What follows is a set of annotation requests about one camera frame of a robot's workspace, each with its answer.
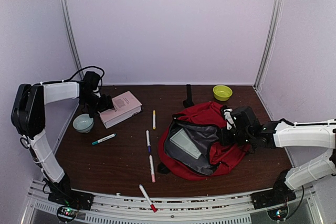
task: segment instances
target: bowl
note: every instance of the bowl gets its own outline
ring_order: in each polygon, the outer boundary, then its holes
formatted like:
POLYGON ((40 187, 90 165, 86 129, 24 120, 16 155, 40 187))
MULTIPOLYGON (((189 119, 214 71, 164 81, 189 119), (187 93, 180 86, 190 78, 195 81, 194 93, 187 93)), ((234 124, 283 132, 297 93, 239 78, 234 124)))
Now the bowl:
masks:
POLYGON ((232 89, 224 85, 214 86, 213 92, 218 101, 227 101, 232 95, 232 89))
POLYGON ((90 118, 89 114, 82 114, 74 119, 72 125, 76 131, 88 133, 93 127, 93 118, 90 118))

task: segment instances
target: red backpack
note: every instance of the red backpack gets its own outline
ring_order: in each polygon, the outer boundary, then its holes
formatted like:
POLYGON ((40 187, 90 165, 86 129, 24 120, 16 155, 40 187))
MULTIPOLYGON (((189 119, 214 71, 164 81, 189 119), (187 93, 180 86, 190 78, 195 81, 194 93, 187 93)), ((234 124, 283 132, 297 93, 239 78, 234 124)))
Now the red backpack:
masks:
POLYGON ((158 153, 162 162, 158 166, 158 172, 171 171, 188 180, 202 180, 208 176, 228 174, 239 164, 250 145, 221 144, 229 143, 228 139, 224 139, 226 121, 221 113, 222 107, 216 102, 207 102, 173 115, 171 125, 158 143, 158 153), (171 141, 172 136, 181 129, 201 153, 199 158, 186 153, 171 141))

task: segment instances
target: purple wall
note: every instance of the purple wall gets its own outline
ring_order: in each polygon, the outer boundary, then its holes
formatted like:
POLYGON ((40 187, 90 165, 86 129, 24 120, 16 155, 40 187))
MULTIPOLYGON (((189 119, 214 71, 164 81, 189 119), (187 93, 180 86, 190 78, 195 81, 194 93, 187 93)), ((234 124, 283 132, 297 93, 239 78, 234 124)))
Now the purple wall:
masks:
MULTIPOLYGON (((33 178, 40 177, 10 121, 19 84, 64 79, 75 71, 59 0, 0 0, 0 217, 18 223, 33 178)), ((74 101, 46 107, 53 148, 74 101)))
MULTIPOLYGON (((336 0, 285 0, 261 96, 274 119, 313 122, 336 118, 336 0)), ((289 149, 296 165, 321 148, 289 149)), ((326 223, 334 223, 336 179, 315 185, 326 223)))
POLYGON ((106 84, 254 84, 274 0, 68 0, 106 84))

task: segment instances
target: pen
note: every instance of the pen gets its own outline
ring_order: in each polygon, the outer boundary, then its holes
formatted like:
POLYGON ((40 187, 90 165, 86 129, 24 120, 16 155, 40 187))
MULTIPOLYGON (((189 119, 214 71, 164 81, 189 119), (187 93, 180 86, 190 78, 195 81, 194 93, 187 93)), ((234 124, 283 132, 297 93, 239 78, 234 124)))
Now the pen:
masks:
POLYGON ((155 170, 152 155, 149 155, 149 164, 151 166, 152 182, 155 183, 155 170))
POLYGON ((149 198, 148 194, 146 193, 145 188, 143 188, 142 185, 139 185, 139 188, 140 188, 140 191, 142 192, 143 196, 146 198, 148 204, 151 206, 153 212, 156 212, 156 211, 157 211, 157 208, 154 207, 154 204, 153 204, 153 202, 151 201, 151 199, 149 198))
POLYGON ((101 143, 101 142, 104 142, 104 141, 106 141, 106 140, 108 140, 108 139, 110 139, 110 138, 115 137, 116 135, 117 135, 117 134, 113 133, 113 134, 111 134, 111 135, 109 135, 109 136, 103 137, 102 139, 93 142, 92 145, 96 145, 96 144, 99 144, 99 143, 101 143))
POLYGON ((156 129, 156 112, 153 110, 153 130, 156 129))
POLYGON ((151 141, 149 139, 149 131, 146 131, 146 138, 147 138, 147 147, 148 147, 148 152, 151 153, 152 152, 152 148, 151 148, 151 141))

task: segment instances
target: metal frame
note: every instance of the metal frame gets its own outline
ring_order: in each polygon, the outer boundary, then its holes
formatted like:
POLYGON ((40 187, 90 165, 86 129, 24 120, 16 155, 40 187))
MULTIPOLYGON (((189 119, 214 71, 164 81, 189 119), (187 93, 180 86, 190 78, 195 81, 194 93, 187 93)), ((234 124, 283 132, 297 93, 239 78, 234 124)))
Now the metal frame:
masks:
MULTIPOLYGON (((263 97, 261 96, 260 92, 256 89, 256 87, 254 87, 254 91, 256 92, 257 96, 259 97, 259 100, 261 101, 262 103, 262 106, 265 108, 266 110, 266 113, 268 114, 268 117, 274 121, 274 117, 272 115, 272 113, 270 112, 270 110, 268 109, 268 107, 266 106, 266 103, 264 102, 263 100, 263 97)), ((290 161, 290 164, 292 165, 292 167, 295 167, 295 164, 294 164, 294 159, 292 157, 292 155, 290 154, 290 152, 288 151, 287 147, 284 147, 286 153, 287 153, 287 156, 289 158, 289 161, 290 161)))
POLYGON ((282 1, 283 0, 274 0, 274 6, 272 11, 272 18, 271 23, 268 30, 268 36, 265 44, 264 54, 261 59, 258 75, 254 84, 254 87, 259 90, 262 84, 262 79, 266 73, 267 70, 267 62, 270 58, 271 49, 272 49, 272 41, 274 39, 274 35, 276 32, 276 28, 279 21, 279 16, 281 13, 281 7, 282 7, 282 1))
MULTIPOLYGON (((43 193, 44 182, 34 180, 25 201, 24 215, 21 224, 31 223, 34 210, 41 210, 55 214, 59 207, 56 203, 48 201, 48 195, 43 193)), ((309 203, 309 210, 314 223, 322 224, 319 205, 315 200, 315 192, 312 186, 305 188, 304 198, 309 203)), ((254 210, 250 194, 239 193, 221 196, 185 197, 185 198, 152 198, 153 203, 159 209, 153 213, 147 201, 140 197, 127 197, 108 194, 94 194, 94 201, 90 211, 81 210, 76 220, 84 223, 129 223, 129 224, 218 224, 218 223, 251 223, 251 214, 265 211, 254 210)), ((298 202, 302 191, 296 191, 298 202)))
MULTIPOLYGON (((65 26, 66 26, 67 38, 68 38, 72 58, 74 60, 76 69, 79 70, 82 68, 82 66, 79 60, 79 56, 78 56, 74 33, 72 31, 67 0, 60 0, 60 2, 61 2, 62 10, 63 10, 63 17, 64 17, 65 26)), ((83 79, 84 77, 83 73, 79 72, 79 75, 81 79, 83 79)))

